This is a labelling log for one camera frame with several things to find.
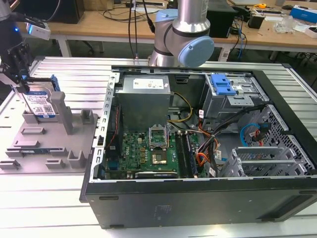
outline workbench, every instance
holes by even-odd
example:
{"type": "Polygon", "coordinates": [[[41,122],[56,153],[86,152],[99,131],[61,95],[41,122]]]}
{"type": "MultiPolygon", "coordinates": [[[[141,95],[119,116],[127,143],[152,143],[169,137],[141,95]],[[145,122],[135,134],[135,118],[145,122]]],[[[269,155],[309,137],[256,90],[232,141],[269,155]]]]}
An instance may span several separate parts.
{"type": "MultiPolygon", "coordinates": [[[[112,65],[147,65],[146,60],[53,58],[35,60],[34,77],[54,74],[73,113],[101,114],[112,65]]],[[[317,95],[292,69],[281,64],[207,62],[202,67],[263,70],[296,115],[317,139],[317,95]]],[[[23,123],[25,104],[13,92],[0,106],[0,158],[23,123]]],[[[88,203],[80,203],[83,174],[1,175],[1,237],[177,238],[177,237],[316,237],[317,203],[281,223],[227,224],[102,230],[88,203]]]]}
{"type": "MultiPolygon", "coordinates": [[[[274,5],[275,0],[264,0],[267,6],[277,7],[274,5]]],[[[299,4],[307,7],[317,8],[315,2],[302,1],[286,1],[284,5],[299,4]]],[[[128,8],[115,9],[111,11],[115,18],[128,18],[128,8]]],[[[102,42],[128,42],[128,24],[113,21],[104,18],[97,11],[85,11],[82,19],[78,24],[50,23],[52,31],[51,39],[56,39],[59,43],[63,57],[71,57],[68,40],[84,40],[100,42],[101,51],[103,51],[102,42]]],[[[155,14],[150,14],[151,19],[155,20],[155,14]]],[[[273,29],[274,22],[263,21],[261,28],[250,29],[247,23],[243,24],[242,32],[247,36],[248,43],[246,49],[265,50],[265,51],[286,51],[286,52],[307,52],[317,53],[317,40],[313,39],[302,32],[294,32],[293,34],[277,34],[273,29]]],[[[24,24],[19,24],[20,28],[25,29],[24,24]]],[[[134,24],[131,25],[131,38],[134,39],[134,24]]],[[[146,21],[137,24],[138,43],[154,43],[154,34],[150,31],[146,21]]],[[[228,38],[214,38],[215,46],[222,48],[219,61],[227,61],[230,49],[237,41],[236,35],[230,35],[228,38]]]]}

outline floor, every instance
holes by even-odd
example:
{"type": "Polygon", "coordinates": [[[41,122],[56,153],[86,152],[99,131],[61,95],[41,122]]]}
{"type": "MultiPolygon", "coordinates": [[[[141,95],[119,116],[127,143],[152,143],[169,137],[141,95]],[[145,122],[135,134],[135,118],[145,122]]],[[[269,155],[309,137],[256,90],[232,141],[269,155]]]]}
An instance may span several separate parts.
{"type": "MultiPolygon", "coordinates": [[[[28,38],[26,42],[29,43],[31,52],[35,56],[61,56],[58,44],[54,44],[52,41],[28,38]]],[[[99,52],[98,42],[90,43],[95,49],[93,56],[89,55],[89,48],[82,41],[70,41],[69,45],[73,57],[131,58],[131,52],[127,51],[127,49],[129,49],[128,43],[104,42],[104,53],[99,52]]],[[[151,44],[138,44],[139,58],[146,59],[151,55],[152,50],[153,45],[151,44]]],[[[228,61],[272,63],[269,59],[271,51],[244,50],[240,59],[237,59],[238,53],[238,49],[233,50],[228,61]]],[[[216,61],[219,54],[220,48],[216,48],[210,60],[216,61]]],[[[303,60],[304,56],[295,59],[296,54],[297,53],[279,53],[276,63],[290,64],[309,85],[312,85],[317,75],[317,63],[313,62],[313,60],[303,60]]],[[[314,83],[312,87],[316,91],[317,83],[314,83]]],[[[8,94],[8,91],[8,87],[0,87],[0,104],[8,94]]]]}

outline blue box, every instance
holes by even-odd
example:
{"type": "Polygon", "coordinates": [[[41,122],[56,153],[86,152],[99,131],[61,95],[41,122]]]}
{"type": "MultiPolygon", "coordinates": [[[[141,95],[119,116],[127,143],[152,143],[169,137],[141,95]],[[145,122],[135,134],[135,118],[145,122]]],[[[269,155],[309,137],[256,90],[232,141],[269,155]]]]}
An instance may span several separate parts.
{"type": "Polygon", "coordinates": [[[317,22],[317,10],[314,9],[303,9],[298,8],[298,6],[294,6],[291,10],[290,15],[294,18],[316,23],[317,22]]]}
{"type": "Polygon", "coordinates": [[[217,95],[234,96],[236,91],[234,91],[230,85],[230,81],[224,74],[212,74],[211,83],[215,89],[217,95]]]}

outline wooden table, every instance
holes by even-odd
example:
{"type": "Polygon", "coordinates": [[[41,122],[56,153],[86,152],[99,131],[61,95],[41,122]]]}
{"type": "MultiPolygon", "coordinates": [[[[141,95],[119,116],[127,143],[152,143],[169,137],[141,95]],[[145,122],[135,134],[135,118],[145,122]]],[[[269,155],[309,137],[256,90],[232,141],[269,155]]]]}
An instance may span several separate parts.
{"type": "MultiPolygon", "coordinates": [[[[262,2],[267,3],[267,6],[277,7],[274,5],[275,0],[263,0],[262,2]]],[[[286,1],[284,5],[287,4],[300,4],[302,6],[317,8],[317,3],[314,2],[286,1]]],[[[128,9],[115,9],[111,11],[113,14],[126,13],[113,15],[112,17],[118,19],[128,18],[127,11],[128,9]]],[[[152,20],[155,19],[155,14],[151,14],[150,16],[152,20]]],[[[297,31],[292,34],[277,34],[274,32],[273,25],[274,22],[264,20],[261,28],[258,30],[250,29],[247,27],[247,24],[244,23],[242,32],[248,39],[246,48],[254,50],[317,53],[316,39],[297,31]]],[[[52,31],[51,38],[58,40],[64,57],[71,56],[67,40],[128,42],[128,24],[106,19],[97,11],[86,11],[78,24],[50,23],[49,26],[52,31]]],[[[150,32],[146,21],[138,22],[137,28],[139,43],[154,43],[154,34],[150,32]]],[[[131,37],[132,42],[134,42],[134,24],[131,26],[131,37]]],[[[214,38],[213,40],[216,47],[222,48],[219,61],[226,61],[230,49],[237,41],[237,36],[229,35],[227,39],[214,38]]]]}

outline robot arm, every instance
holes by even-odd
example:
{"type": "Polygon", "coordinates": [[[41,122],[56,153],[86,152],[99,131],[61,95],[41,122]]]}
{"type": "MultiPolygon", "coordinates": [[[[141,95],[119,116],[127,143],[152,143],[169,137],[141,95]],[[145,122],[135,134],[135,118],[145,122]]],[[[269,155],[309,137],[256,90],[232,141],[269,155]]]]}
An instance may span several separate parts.
{"type": "Polygon", "coordinates": [[[12,13],[8,0],[0,0],[0,80],[4,84],[19,85],[21,91],[27,91],[23,76],[29,76],[29,67],[34,58],[29,45],[23,42],[17,21],[41,29],[45,29],[46,25],[37,18],[12,13]]]}
{"type": "Polygon", "coordinates": [[[178,0],[178,10],[157,13],[150,66],[198,67],[213,53],[207,20],[208,0],[178,0]]]}

